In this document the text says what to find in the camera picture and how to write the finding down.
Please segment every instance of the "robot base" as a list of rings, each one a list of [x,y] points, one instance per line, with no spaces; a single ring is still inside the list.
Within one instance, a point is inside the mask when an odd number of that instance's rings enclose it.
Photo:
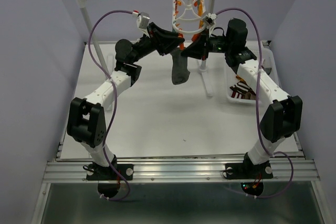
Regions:
[[[133,164],[117,164],[117,158],[115,157],[112,161],[112,164],[126,180],[133,179]],[[92,163],[87,167],[84,167],[84,170],[87,171],[86,180],[88,181],[120,180],[120,177],[117,176],[111,167],[102,167],[96,163]]]
[[[260,176],[262,179],[272,179],[273,173],[269,161],[254,165],[249,159],[247,153],[242,163],[225,164],[226,179],[256,179]]]

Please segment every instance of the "gray floor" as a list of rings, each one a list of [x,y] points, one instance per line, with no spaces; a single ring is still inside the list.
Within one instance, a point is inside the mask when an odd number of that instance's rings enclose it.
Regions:
[[[264,195],[285,183],[266,183]],[[99,199],[94,184],[53,184],[42,223],[323,223],[310,182],[292,183],[285,194],[251,199],[230,192],[239,184],[132,185],[124,202]]]

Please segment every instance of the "white container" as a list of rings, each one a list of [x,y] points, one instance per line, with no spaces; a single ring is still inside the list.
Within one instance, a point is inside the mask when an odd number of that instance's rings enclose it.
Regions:
[[[272,71],[270,73],[270,77],[272,78],[272,80],[279,85],[279,78],[278,78],[278,73],[277,73],[277,69],[275,67],[275,62],[274,62],[274,57],[273,57],[273,53],[271,50],[267,49],[267,48],[262,48],[262,60],[263,60],[263,64],[262,66],[264,68],[272,68]],[[259,60],[259,50],[251,50],[255,56],[257,56],[258,60]],[[227,100],[229,102],[232,103],[240,103],[240,104],[250,104],[250,105],[256,105],[256,101],[254,100],[246,100],[246,99],[238,99],[238,98],[232,98],[232,90],[230,89],[231,86],[237,84],[239,82],[239,80],[236,78],[236,74],[233,72],[233,70],[226,64],[224,64],[224,71],[225,71],[225,82],[226,82],[226,96],[227,96]]]

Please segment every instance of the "metal frame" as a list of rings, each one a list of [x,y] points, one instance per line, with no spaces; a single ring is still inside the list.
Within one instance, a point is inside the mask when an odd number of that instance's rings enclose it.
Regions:
[[[50,185],[50,183],[42,183],[41,185],[31,224],[40,224],[42,222],[44,209],[46,208],[47,199],[50,191]]]
[[[330,212],[330,208],[329,208],[329,205],[328,205],[326,195],[323,192],[321,181],[319,181],[319,180],[318,181],[312,181],[311,184],[313,186],[314,194],[315,194],[318,206],[320,208],[321,215],[322,215],[324,223],[325,224],[335,223],[333,221],[333,217],[332,217],[332,214]]]
[[[134,164],[131,184],[144,183],[232,183],[242,180],[227,180],[223,177],[225,164],[242,162],[243,157],[231,158],[139,158],[118,159],[118,163]],[[317,181],[319,175],[314,161],[294,158],[293,181]],[[270,182],[288,181],[291,169],[284,158],[270,160],[274,179]],[[86,181],[83,165],[88,162],[49,162],[43,183],[97,183]]]

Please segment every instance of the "white table surface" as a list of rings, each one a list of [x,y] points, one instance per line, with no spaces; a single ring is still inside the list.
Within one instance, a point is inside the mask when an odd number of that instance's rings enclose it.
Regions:
[[[255,42],[248,42],[256,49]],[[112,69],[114,45],[102,44]],[[188,60],[188,82],[173,85],[172,57],[153,52],[137,64],[142,66],[138,81],[118,97],[115,121],[107,138],[117,157],[163,157],[244,154],[257,141],[255,107],[229,103],[225,96],[224,55],[210,54],[208,73],[214,89],[206,97],[197,60]],[[104,81],[86,46],[75,96],[83,98]],[[111,112],[106,113],[106,122]],[[297,152],[294,137],[277,148]],[[61,159],[89,158],[88,152],[65,135]]]

